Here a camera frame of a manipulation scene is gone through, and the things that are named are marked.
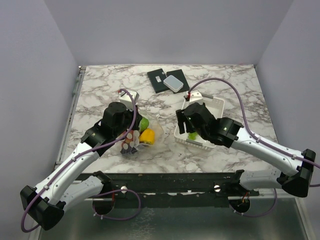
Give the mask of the green toy grapes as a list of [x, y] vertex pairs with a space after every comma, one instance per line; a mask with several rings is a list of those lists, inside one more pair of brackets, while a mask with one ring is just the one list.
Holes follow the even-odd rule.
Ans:
[[188, 134], [188, 139], [189, 140], [195, 141], [197, 139], [197, 137], [198, 137], [198, 133], [197, 132], [192, 132], [192, 133]]

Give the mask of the purple toy eggplant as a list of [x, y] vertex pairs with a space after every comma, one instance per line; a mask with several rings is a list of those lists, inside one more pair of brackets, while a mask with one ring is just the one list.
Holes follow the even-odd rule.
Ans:
[[121, 150], [120, 153], [122, 155], [134, 155], [135, 153], [138, 152], [138, 145], [135, 143], [125, 143], [123, 142], [121, 144]]

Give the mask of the white perforated plastic basket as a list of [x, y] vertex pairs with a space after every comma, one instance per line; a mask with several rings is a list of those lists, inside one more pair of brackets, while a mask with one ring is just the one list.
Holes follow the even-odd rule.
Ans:
[[223, 117], [225, 101], [198, 90], [187, 93], [182, 107], [175, 111], [177, 126], [175, 141], [196, 148], [211, 150], [215, 146], [206, 140], [209, 124]]

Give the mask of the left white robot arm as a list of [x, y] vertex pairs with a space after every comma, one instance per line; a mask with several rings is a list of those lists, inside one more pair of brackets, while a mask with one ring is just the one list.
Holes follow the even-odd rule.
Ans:
[[[57, 169], [36, 186], [26, 185], [20, 191], [24, 210], [21, 230], [24, 233], [34, 231], [36, 227], [50, 230], [68, 209], [89, 197], [103, 198], [121, 191], [128, 193], [125, 188], [113, 189], [110, 180], [101, 172], [93, 173], [78, 184], [74, 181], [132, 130], [138, 130], [142, 118], [134, 102], [129, 105], [111, 102], [104, 110], [102, 119], [86, 130], [73, 152]], [[25, 227], [27, 216], [37, 223], [36, 227]]]

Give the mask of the clear polka dot zip bag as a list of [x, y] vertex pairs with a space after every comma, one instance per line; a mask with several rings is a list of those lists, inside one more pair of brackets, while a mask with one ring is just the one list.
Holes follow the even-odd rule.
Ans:
[[146, 112], [142, 112], [141, 115], [142, 120], [138, 125], [138, 130], [131, 130], [126, 138], [117, 143], [122, 156], [155, 150], [162, 144], [164, 130], [160, 125], [159, 117]]

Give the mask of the aluminium rail left edge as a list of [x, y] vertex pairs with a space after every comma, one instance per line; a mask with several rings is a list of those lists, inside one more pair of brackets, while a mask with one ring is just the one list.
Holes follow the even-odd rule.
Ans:
[[83, 84], [86, 68], [87, 67], [84, 65], [79, 66], [79, 73], [78, 73], [78, 76], [75, 80], [75, 85], [74, 85], [74, 88], [72, 91], [72, 102], [71, 102], [71, 106], [69, 109], [66, 126], [64, 129], [62, 142], [60, 144], [59, 151], [58, 151], [54, 166], [61, 164], [62, 161], [64, 160], [64, 155], [65, 155], [66, 148], [68, 145], [68, 139], [69, 139], [69, 135], [71, 132], [72, 123], [74, 120], [74, 115], [76, 112], [77, 103], [78, 103], [78, 100], [80, 97], [81, 87]]

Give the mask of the black flat box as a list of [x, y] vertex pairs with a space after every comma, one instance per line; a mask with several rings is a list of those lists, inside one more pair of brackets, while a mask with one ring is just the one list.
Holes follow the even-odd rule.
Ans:
[[163, 81], [163, 84], [172, 90], [174, 94], [187, 92], [190, 90], [189, 84], [182, 69], [168, 71], [166, 76], [167, 78]]

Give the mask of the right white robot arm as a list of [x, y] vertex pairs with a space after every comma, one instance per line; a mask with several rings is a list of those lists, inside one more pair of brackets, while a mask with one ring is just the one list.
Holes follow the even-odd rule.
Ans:
[[316, 153], [311, 149], [298, 151], [269, 141], [249, 131], [229, 117], [215, 118], [205, 104], [192, 103], [176, 110], [181, 134], [196, 132], [202, 139], [216, 146], [224, 146], [250, 154], [276, 168], [275, 171], [243, 172], [230, 182], [229, 189], [240, 196], [247, 190], [283, 189], [300, 198], [308, 196], [316, 165]]

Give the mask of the black box with label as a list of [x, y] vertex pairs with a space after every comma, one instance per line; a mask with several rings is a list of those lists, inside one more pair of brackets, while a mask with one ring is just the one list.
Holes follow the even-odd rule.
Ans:
[[169, 90], [169, 88], [164, 84], [164, 80], [167, 76], [162, 68], [147, 72], [147, 77], [156, 94]]

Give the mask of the white grey small device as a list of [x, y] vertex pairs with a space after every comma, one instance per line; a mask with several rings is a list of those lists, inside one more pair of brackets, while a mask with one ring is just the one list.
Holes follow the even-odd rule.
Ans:
[[182, 81], [180, 81], [179, 79], [177, 79], [175, 76], [173, 75], [169, 75], [164, 81], [163, 84], [168, 87], [170, 90], [172, 90], [174, 93], [179, 92], [183, 86], [184, 83]]

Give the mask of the yellow toy bell pepper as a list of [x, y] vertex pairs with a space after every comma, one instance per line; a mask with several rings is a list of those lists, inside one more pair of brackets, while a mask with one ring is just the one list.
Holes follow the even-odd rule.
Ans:
[[143, 144], [153, 145], [155, 143], [155, 140], [156, 140], [156, 134], [150, 128], [147, 128], [139, 136], [139, 142]]

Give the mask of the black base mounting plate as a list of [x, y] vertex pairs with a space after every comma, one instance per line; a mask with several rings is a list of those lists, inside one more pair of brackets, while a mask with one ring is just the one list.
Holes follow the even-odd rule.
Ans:
[[92, 173], [102, 183], [102, 192], [127, 187], [136, 192], [147, 208], [227, 208], [230, 200], [258, 191], [240, 185], [243, 170], [225, 173]]

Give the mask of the green toy citrus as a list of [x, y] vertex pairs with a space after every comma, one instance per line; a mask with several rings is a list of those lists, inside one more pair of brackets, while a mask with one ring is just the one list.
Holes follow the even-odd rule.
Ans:
[[144, 132], [149, 127], [149, 120], [145, 117], [143, 117], [139, 123], [140, 132]]

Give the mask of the red yellow toy fruit cluster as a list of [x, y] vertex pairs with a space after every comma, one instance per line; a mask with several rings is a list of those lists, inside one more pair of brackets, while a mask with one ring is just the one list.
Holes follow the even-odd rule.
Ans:
[[134, 147], [135, 141], [132, 135], [127, 136], [121, 143], [121, 148], [125, 151], [130, 150]]

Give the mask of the aluminium extrusion right front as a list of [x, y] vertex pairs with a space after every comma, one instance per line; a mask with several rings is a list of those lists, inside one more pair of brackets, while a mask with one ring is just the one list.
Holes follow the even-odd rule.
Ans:
[[[293, 196], [282, 189], [276, 189], [276, 194], [277, 194], [277, 197], [280, 199], [297, 198], [297, 196]], [[264, 189], [264, 188], [259, 190], [259, 195], [257, 196], [257, 198], [267, 198], [267, 199], [273, 199], [274, 197], [275, 197], [275, 191], [273, 189]]]

